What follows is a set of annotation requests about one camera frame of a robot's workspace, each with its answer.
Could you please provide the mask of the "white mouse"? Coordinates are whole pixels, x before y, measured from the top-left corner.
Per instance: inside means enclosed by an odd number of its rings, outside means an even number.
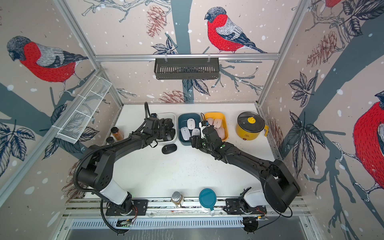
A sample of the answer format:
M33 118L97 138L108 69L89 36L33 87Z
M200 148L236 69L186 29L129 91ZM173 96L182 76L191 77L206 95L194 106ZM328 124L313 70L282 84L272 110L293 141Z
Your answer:
M183 138L183 141L189 141L191 137L191 132L188 127L182 127L180 129L181 131L181 136Z
M193 136L200 136L200 135L201 135L201 131L200 131L200 129L195 128L195 129L192 130L192 133L191 133L191 136L192 136L192 137L193 137Z
M189 130L193 130L196 128L196 122L193 118L187 120L187 127Z

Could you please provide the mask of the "black mouse top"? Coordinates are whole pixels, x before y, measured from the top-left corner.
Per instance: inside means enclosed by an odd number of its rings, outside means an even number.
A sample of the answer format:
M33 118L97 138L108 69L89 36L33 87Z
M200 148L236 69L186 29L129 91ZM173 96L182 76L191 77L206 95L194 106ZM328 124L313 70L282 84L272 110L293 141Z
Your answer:
M168 155L168 154L174 153L177 149L178 149L178 147L176 144L164 145L162 147L162 153L164 155Z

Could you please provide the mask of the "white mouse top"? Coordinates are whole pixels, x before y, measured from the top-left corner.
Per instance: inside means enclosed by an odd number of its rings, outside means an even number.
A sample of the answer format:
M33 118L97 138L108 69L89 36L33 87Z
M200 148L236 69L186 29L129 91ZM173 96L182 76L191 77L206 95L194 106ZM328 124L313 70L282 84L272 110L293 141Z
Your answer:
M196 122L193 118L187 120L187 127L189 130L193 130L196 128Z

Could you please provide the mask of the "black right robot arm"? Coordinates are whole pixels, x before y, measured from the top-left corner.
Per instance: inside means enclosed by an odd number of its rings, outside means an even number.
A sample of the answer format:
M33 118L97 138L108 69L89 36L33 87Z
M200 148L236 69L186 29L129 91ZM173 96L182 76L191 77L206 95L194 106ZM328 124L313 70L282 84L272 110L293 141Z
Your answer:
M275 211L283 213L287 210L301 189L282 161L271 162L254 157L222 141L212 126L204 128L203 134L203 138L190 137L193 148L248 172L261 182L265 199Z

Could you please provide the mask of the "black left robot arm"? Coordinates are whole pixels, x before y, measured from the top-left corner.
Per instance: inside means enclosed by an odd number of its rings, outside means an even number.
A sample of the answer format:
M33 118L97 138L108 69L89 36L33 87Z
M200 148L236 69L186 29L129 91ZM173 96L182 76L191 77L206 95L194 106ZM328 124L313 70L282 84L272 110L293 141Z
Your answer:
M146 118L144 125L130 136L112 145L92 146L74 173L74 185L82 192L93 193L103 200L121 206L129 200L129 192L113 179L114 164L120 158L150 146L165 136L164 119Z

